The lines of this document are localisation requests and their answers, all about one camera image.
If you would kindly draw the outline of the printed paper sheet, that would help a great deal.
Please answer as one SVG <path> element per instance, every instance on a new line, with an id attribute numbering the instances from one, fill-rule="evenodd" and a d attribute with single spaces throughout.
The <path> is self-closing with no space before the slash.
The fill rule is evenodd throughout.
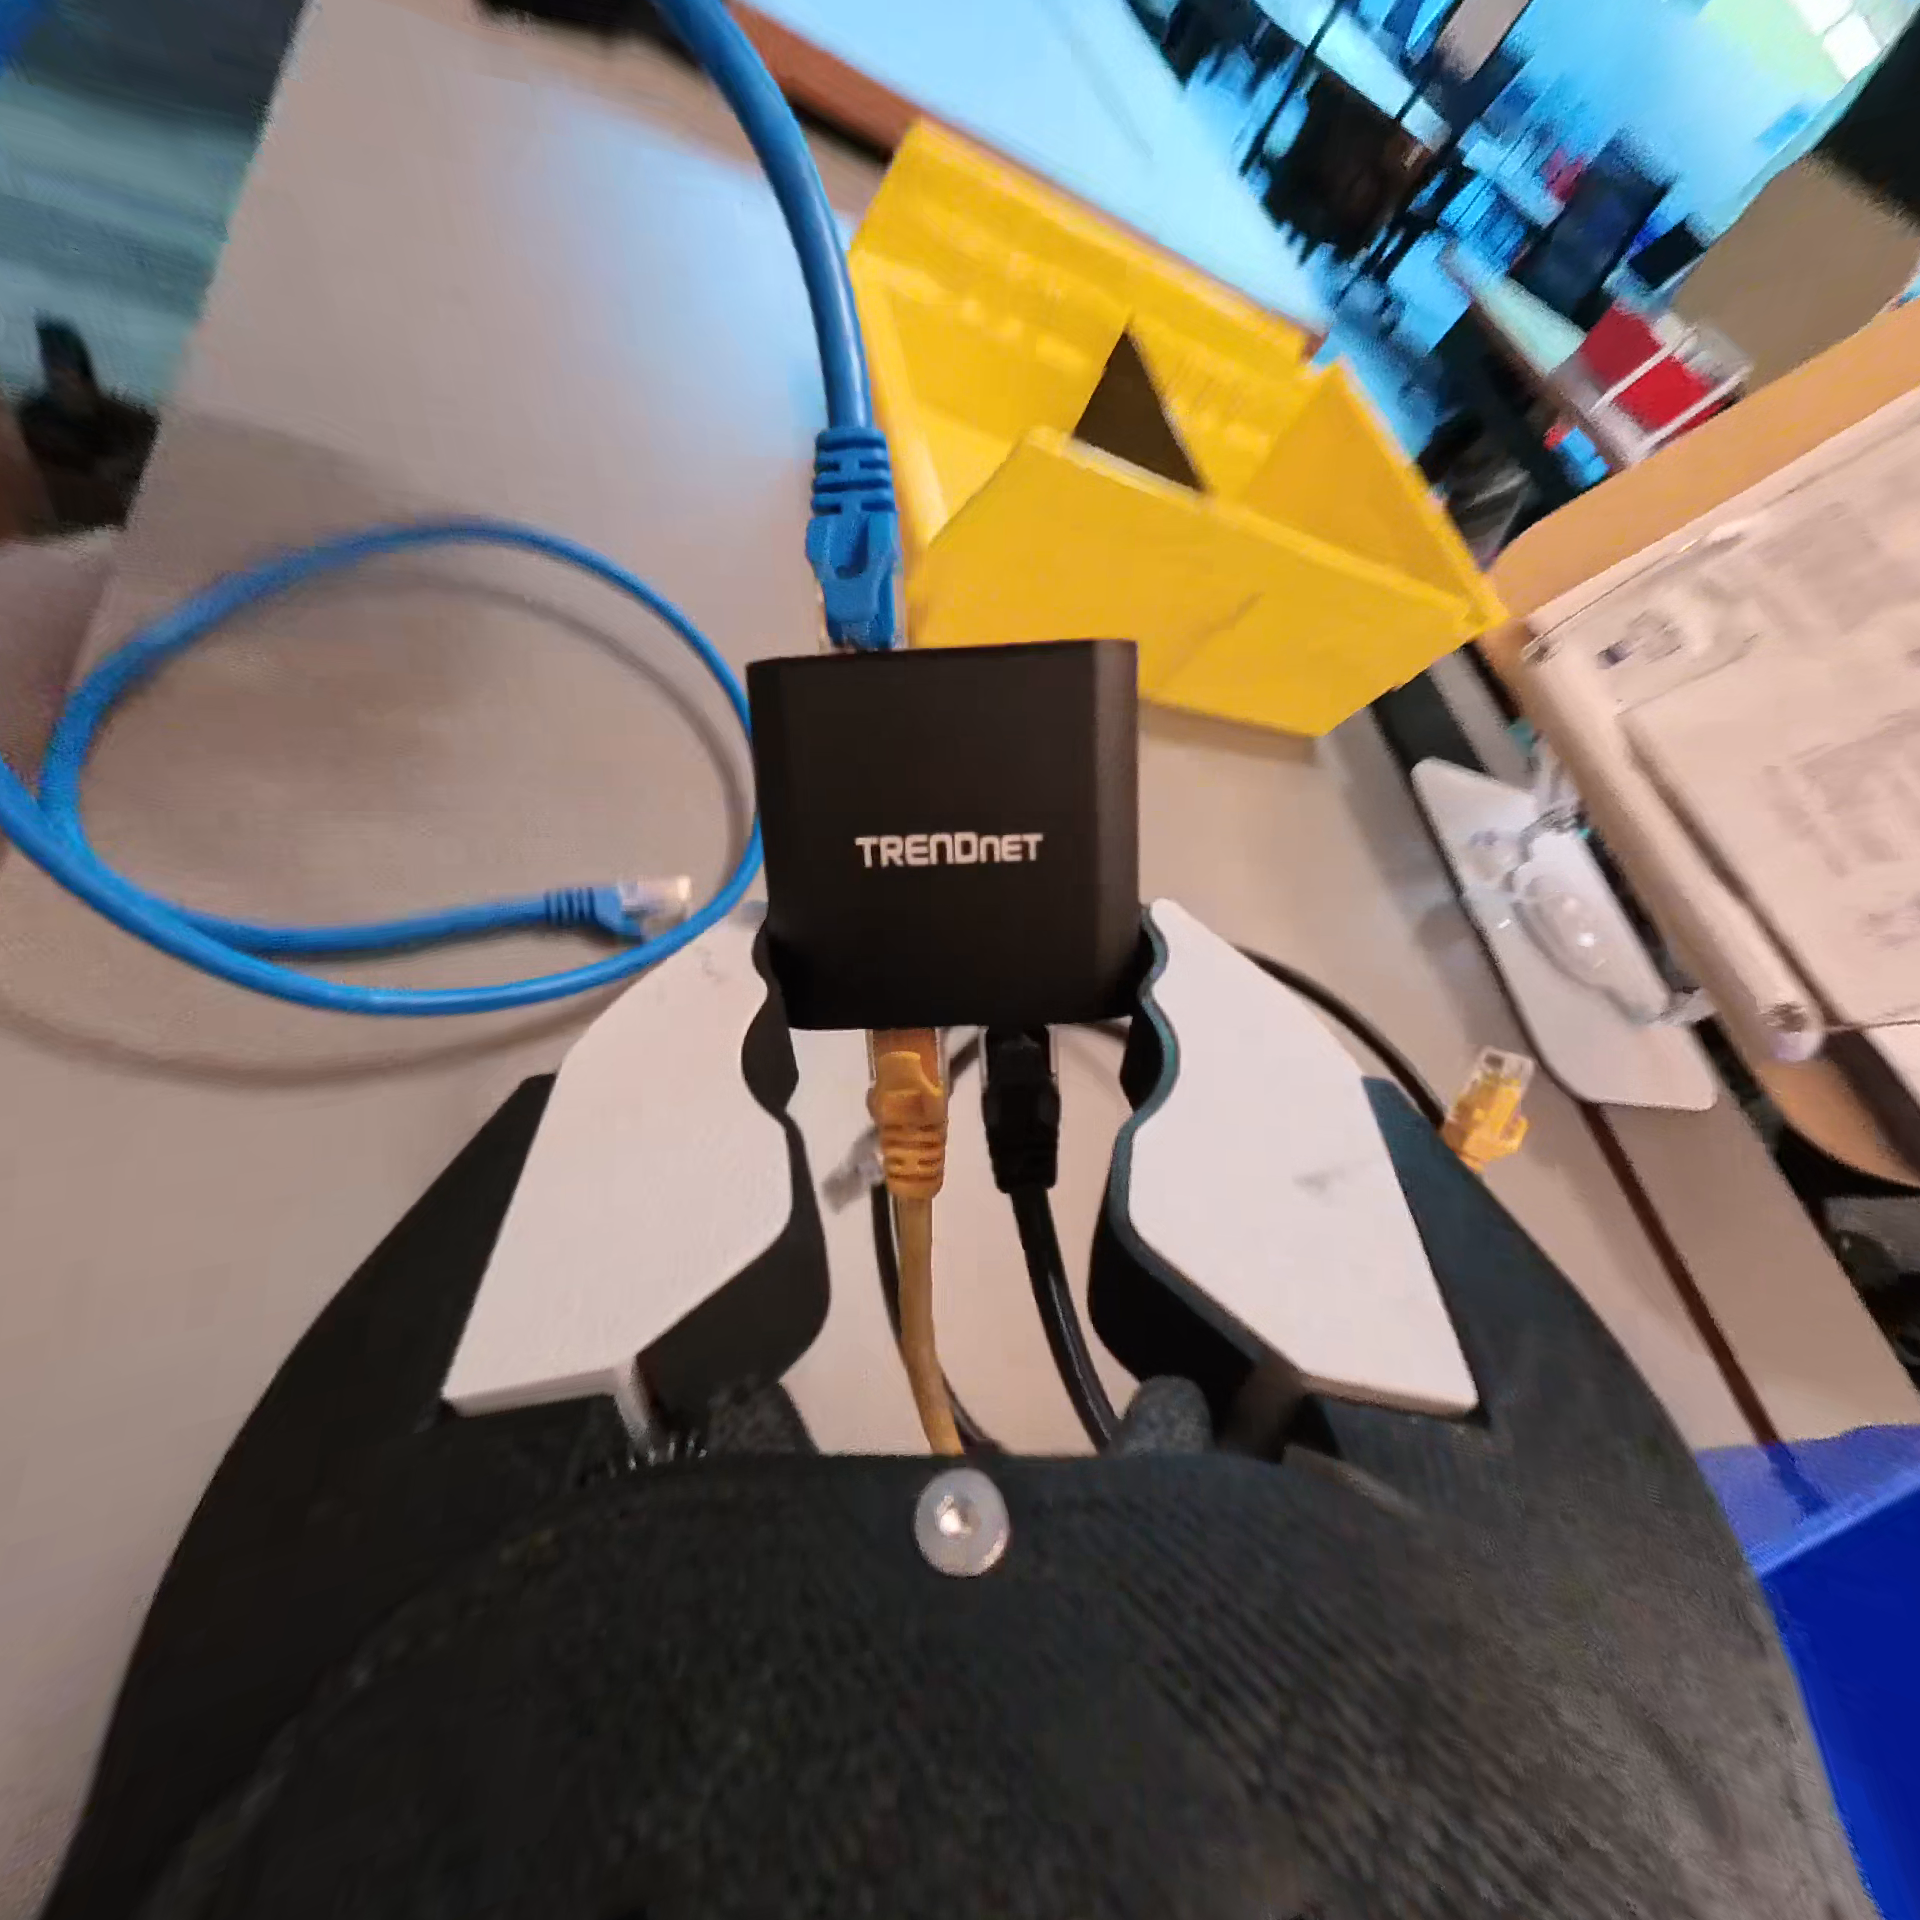
<path id="1" fill-rule="evenodd" d="M 1758 1057 L 1916 1025 L 1917 400 L 1525 617 L 1600 840 Z"/>

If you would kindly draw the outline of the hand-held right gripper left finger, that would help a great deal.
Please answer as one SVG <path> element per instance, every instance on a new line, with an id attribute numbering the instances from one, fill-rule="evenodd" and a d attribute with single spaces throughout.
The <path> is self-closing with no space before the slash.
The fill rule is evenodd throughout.
<path id="1" fill-rule="evenodd" d="M 825 1329 L 829 1270 L 783 1006 L 723 919 L 564 1057 L 443 1378 L 463 1417 L 607 1399 L 704 1427 Z"/>

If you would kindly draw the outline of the blue plastic bin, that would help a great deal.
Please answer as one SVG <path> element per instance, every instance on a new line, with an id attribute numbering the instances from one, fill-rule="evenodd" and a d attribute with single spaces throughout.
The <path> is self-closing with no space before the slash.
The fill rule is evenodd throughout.
<path id="1" fill-rule="evenodd" d="M 1917 1430 L 1695 1464 L 1780 1630 L 1865 1890 L 1885 1919 L 1916 1919 Z"/>

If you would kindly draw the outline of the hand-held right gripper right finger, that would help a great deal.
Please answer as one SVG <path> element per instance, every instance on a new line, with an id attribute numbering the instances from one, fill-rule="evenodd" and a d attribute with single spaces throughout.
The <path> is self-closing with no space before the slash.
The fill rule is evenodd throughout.
<path id="1" fill-rule="evenodd" d="M 1252 1386 L 1460 1422 L 1444 1202 L 1481 1186 L 1403 1089 L 1190 911 L 1143 907 L 1143 976 L 1087 1312 L 1139 1378 L 1225 1417 Z"/>

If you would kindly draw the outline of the white stand base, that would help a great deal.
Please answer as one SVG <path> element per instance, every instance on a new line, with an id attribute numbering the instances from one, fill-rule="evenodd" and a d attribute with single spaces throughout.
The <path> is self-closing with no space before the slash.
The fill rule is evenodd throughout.
<path id="1" fill-rule="evenodd" d="M 1595 1109 L 1707 1114 L 1721 1080 L 1585 834 L 1526 790 L 1447 760 L 1411 770 L 1532 1057 Z"/>

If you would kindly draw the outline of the yellow plastic bin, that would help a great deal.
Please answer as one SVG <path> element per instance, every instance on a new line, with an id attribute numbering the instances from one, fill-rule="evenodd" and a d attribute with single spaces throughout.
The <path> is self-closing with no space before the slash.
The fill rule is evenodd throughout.
<path id="1" fill-rule="evenodd" d="M 1158 707 L 1323 736 L 1508 613 L 1343 366 L 921 120 L 848 253 L 912 642 L 1111 638 Z"/>

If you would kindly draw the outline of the wooden document board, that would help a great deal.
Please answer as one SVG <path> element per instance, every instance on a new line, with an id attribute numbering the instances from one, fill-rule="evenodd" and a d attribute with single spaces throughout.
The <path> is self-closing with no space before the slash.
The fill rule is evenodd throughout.
<path id="1" fill-rule="evenodd" d="M 1542 745 L 1555 749 L 1572 774 L 1588 770 L 1593 755 L 1584 735 L 1591 725 L 1563 725 L 1528 687 L 1526 657 L 1537 613 L 1645 549 L 1721 517 L 1779 470 L 1820 453 L 1825 441 L 1903 400 L 1916 381 L 1917 310 L 1903 305 L 1513 543 L 1494 566 L 1507 624 L 1483 635 L 1476 650 Z M 1902 1145 L 1916 1144 L 1912 1120 L 1889 1135 L 1880 1109 L 1860 1097 L 1855 1081 L 1830 1059 L 1780 1064 L 1743 1015 L 1717 1014 L 1713 1022 L 1740 1066 L 1800 1139 L 1865 1179 L 1916 1190 L 1916 1167 L 1902 1154 Z"/>

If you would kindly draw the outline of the grey desk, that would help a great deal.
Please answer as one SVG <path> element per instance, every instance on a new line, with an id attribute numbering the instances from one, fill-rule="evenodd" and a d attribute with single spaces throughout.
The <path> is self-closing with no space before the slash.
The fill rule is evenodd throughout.
<path id="1" fill-rule="evenodd" d="M 709 83 L 452 6 L 313 6 L 94 629 L 327 582 L 142 679 L 5 874 L 5 1549 L 38 1917 L 1873 1917 L 1664 1368 L 1478 1185 L 1460 1422 L 1180 1376 L 1092 1457 L 977 1093 L 931 1213 L 932 1457 L 867 1206 L 869 1043 L 798 1033 L 823 1331 L 704 1427 L 459 1415 L 560 1066 L 632 987 L 452 1015 L 427 962 L 240 987 L 147 906 L 742 881 L 732 667 L 815 657 L 825 423 Z M 1315 941 L 1297 757 L 1139 733 L 1140 906 Z M 641 962 L 641 976 L 660 962 Z"/>

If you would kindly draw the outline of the black network adapter box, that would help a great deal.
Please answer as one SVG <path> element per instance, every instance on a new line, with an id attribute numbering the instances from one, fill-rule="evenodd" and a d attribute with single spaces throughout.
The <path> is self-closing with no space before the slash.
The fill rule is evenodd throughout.
<path id="1" fill-rule="evenodd" d="M 749 664 L 767 970 L 796 1031 L 1132 1015 L 1139 657 L 1038 641 Z"/>

